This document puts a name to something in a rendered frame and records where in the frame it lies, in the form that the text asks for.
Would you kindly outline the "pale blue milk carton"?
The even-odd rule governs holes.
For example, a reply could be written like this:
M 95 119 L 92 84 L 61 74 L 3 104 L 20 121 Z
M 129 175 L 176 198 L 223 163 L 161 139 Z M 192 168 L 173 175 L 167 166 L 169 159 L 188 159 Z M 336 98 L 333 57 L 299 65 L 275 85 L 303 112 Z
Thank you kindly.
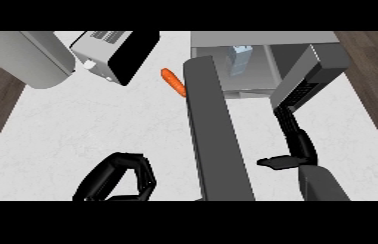
M 244 73 L 253 54 L 250 45 L 231 46 L 228 56 L 231 60 L 231 75 L 237 76 Z

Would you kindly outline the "grey microwave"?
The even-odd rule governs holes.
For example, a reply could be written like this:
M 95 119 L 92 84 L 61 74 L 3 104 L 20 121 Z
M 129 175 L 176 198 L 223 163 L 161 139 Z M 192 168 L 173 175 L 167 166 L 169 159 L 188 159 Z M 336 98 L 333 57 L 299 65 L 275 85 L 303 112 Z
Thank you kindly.
M 243 74 L 231 75 L 231 46 L 250 45 Z M 212 56 L 225 97 L 271 99 L 274 107 L 299 110 L 350 66 L 331 31 L 194 31 L 191 56 Z

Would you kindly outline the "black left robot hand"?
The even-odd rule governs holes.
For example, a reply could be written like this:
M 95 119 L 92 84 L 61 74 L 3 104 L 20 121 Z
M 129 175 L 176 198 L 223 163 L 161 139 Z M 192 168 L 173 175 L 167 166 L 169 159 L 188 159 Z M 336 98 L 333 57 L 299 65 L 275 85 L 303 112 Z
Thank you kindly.
M 138 195 L 110 194 L 129 170 L 135 171 L 138 178 Z M 138 153 L 113 153 L 96 165 L 83 179 L 76 194 L 74 201 L 148 201 L 157 179 L 148 158 Z

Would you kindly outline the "dark grey microwave door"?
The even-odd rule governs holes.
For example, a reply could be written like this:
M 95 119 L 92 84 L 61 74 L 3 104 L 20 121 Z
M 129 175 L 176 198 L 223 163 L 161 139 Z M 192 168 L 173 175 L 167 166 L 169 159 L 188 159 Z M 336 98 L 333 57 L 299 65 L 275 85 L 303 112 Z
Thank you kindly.
M 184 64 L 188 118 L 204 201 L 254 201 L 212 56 Z

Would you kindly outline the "orange carrot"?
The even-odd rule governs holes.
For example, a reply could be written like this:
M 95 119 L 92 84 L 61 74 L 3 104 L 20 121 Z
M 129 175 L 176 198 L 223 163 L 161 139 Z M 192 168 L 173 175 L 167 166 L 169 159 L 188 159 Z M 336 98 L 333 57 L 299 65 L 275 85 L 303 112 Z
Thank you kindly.
M 169 83 L 169 85 L 172 86 L 172 88 L 176 90 L 176 92 L 182 95 L 186 96 L 186 88 L 184 83 L 181 82 L 178 76 L 175 75 L 175 73 L 164 68 L 161 70 L 161 76 L 163 79 L 166 80 L 166 82 Z

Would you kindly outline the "pale grey rounded appliance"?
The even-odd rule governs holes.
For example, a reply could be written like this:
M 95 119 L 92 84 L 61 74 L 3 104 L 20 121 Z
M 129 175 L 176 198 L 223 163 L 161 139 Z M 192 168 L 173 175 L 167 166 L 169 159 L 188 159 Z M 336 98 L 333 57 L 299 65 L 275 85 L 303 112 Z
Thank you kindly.
M 76 58 L 52 31 L 0 31 L 0 68 L 34 89 L 59 85 Z

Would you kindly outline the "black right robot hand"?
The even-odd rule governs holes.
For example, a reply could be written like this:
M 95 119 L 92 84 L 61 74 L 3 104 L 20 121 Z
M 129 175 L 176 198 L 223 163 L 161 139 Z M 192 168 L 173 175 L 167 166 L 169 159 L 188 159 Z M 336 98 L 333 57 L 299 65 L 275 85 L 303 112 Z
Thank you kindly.
M 293 111 L 279 106 L 274 110 L 281 130 L 285 136 L 290 154 L 257 160 L 259 166 L 274 170 L 297 168 L 302 165 L 318 164 L 318 153 L 308 132 L 300 128 Z

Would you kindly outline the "white and black toaster oven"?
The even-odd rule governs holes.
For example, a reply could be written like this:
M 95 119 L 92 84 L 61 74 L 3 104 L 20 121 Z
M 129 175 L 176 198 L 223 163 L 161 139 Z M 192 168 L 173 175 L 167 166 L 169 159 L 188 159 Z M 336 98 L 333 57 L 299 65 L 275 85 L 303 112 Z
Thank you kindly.
M 95 75 L 126 86 L 158 41 L 158 31 L 86 31 L 70 49 Z

